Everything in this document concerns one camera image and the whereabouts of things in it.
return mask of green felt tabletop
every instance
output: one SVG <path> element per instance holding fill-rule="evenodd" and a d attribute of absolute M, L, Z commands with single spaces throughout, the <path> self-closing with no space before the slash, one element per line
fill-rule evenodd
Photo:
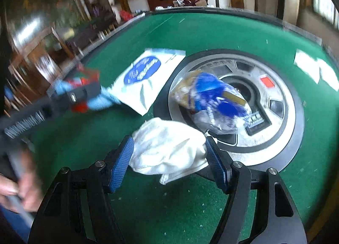
<path fill-rule="evenodd" d="M 293 65 L 297 49 L 331 65 L 320 46 L 296 33 L 259 21 L 218 14 L 151 15 L 132 26 L 92 56 L 88 67 L 100 70 L 103 86 L 133 62 L 145 48 L 185 50 L 235 49 L 258 55 L 295 86 L 304 105 L 305 133 L 292 162 L 280 173 L 306 226 L 327 196 L 338 162 L 338 94 L 324 81 L 316 84 Z M 38 171 L 46 189 L 63 166 L 85 168 L 103 159 L 122 138 L 153 117 L 141 117 L 123 105 L 101 112 L 67 113 L 40 127 L 32 140 Z M 128 243 L 208 243 L 227 199 L 213 182 L 195 174 L 159 183 L 128 169 L 112 207 Z M 255 191 L 241 238 L 249 235 Z"/>

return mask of red sticker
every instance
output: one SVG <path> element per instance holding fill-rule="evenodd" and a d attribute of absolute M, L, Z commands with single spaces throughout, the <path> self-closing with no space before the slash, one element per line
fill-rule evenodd
<path fill-rule="evenodd" d="M 265 76 L 265 77 L 261 77 L 260 80 L 262 81 L 262 83 L 264 83 L 264 85 L 266 86 L 266 88 L 272 88 L 274 87 L 274 83 L 272 80 L 270 80 L 269 77 Z"/>

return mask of clear plastic bag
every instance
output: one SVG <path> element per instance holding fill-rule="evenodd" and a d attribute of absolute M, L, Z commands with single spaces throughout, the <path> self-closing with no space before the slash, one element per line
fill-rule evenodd
<path fill-rule="evenodd" d="M 243 96 L 211 73 L 201 70 L 188 72 L 170 96 L 193 111 L 194 123 L 204 132 L 236 134 L 249 122 L 251 109 Z"/>

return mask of blue oval logo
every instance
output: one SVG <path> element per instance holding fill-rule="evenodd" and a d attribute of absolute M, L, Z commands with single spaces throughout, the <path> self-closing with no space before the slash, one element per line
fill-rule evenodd
<path fill-rule="evenodd" d="M 124 77 L 124 84 L 129 85 L 150 78 L 160 68 L 161 62 L 155 56 L 140 59 Z"/>

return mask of blue gripper pad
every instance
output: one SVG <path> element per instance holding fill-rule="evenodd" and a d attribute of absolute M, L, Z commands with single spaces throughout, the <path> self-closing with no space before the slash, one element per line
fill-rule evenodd
<path fill-rule="evenodd" d="M 208 138 L 206 138 L 205 144 L 207 148 L 206 159 L 213 173 L 214 181 L 217 187 L 226 193 L 229 188 L 226 169 Z"/>
<path fill-rule="evenodd" d="M 125 176 L 133 150 L 134 140 L 131 136 L 126 136 L 115 151 L 117 154 L 116 161 L 111 170 L 111 182 L 109 184 L 109 189 L 112 193 L 121 186 L 122 179 Z"/>

